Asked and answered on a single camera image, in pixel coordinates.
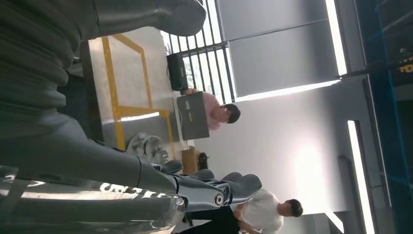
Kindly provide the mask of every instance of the white t-shirt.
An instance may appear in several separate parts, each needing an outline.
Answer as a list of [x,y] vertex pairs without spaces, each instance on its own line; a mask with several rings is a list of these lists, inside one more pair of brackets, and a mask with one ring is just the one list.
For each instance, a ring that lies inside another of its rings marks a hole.
[[240,219],[262,234],[275,233],[284,224],[283,216],[278,213],[280,202],[267,190],[259,190],[244,207]]

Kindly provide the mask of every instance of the yellow frame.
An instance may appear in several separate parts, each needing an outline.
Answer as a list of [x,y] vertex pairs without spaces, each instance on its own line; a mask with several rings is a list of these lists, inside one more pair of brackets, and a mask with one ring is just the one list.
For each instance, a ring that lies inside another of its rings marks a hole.
[[173,159],[176,159],[175,158],[175,147],[173,144],[172,127],[171,127],[170,118],[169,118],[169,110],[161,110],[161,109],[153,108],[152,96],[150,93],[148,69],[146,66],[144,49],[122,34],[113,35],[113,37],[141,55],[146,92],[148,95],[148,105],[149,105],[149,108],[119,105],[119,101],[117,98],[115,75],[113,71],[111,48],[109,46],[109,38],[102,37],[103,53],[105,55],[106,72],[107,72],[108,81],[109,81],[109,91],[111,93],[112,112],[113,112],[113,119],[115,123],[116,142],[117,142],[118,148],[126,149],[121,118],[131,117],[131,116],[140,116],[140,115],[159,112],[159,115],[161,117],[164,117],[167,119],[168,135],[169,135],[169,140],[171,144],[172,156],[173,156]]

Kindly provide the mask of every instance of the pink shirt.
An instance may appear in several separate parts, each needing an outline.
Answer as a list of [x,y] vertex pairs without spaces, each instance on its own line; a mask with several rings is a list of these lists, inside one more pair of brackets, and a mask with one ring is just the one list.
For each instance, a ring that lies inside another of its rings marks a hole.
[[206,110],[206,120],[208,121],[208,128],[210,130],[217,130],[221,124],[211,118],[211,112],[213,109],[220,107],[220,104],[216,97],[210,93],[202,92],[204,95],[204,105]]

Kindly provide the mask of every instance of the fluorescent light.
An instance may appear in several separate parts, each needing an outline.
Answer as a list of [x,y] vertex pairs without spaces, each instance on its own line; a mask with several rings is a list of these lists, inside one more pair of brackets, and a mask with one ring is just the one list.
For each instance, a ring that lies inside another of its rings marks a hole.
[[140,120],[140,119],[156,117],[156,116],[159,116],[159,112],[150,113],[150,114],[141,115],[141,116],[123,117],[120,120],[122,122],[125,122],[125,121]]
[[261,98],[269,98],[269,97],[275,97],[275,96],[294,94],[294,93],[304,92],[304,91],[308,91],[312,89],[318,89],[322,87],[331,86],[338,82],[340,82],[340,80],[336,79],[333,81],[327,81],[327,82],[322,82],[322,83],[308,84],[308,85],[302,85],[302,86],[286,88],[286,89],[279,89],[279,90],[269,91],[269,92],[264,92],[264,93],[259,93],[259,94],[251,94],[251,95],[247,95],[244,97],[237,97],[236,101],[237,102],[238,101],[251,101],[251,100],[257,100]]
[[336,5],[334,0],[325,0],[327,6],[328,21],[330,23],[331,36],[333,39],[334,53],[336,54],[336,62],[338,74],[347,73],[346,60],[344,59],[343,44],[341,43],[340,28],[338,26]]
[[364,178],[363,164],[361,162],[360,146],[358,145],[356,123],[352,120],[347,121],[350,133],[351,148],[353,150],[354,167],[356,168],[356,178],[358,192],[360,194],[361,209],[363,211],[364,226],[366,234],[374,234],[373,218],[370,211],[370,202],[367,195],[366,179]]
[[343,222],[337,217],[332,211],[326,211],[325,215],[334,223],[334,225],[340,230],[341,233],[344,233]]

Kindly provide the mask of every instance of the window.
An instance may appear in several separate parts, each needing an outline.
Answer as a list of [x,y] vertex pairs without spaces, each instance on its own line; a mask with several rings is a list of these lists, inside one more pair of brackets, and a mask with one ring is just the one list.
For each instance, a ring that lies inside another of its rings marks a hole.
[[236,92],[228,43],[223,41],[216,0],[199,0],[207,11],[202,30],[191,37],[161,32],[167,54],[185,63],[189,88],[209,92],[221,104],[235,101]]

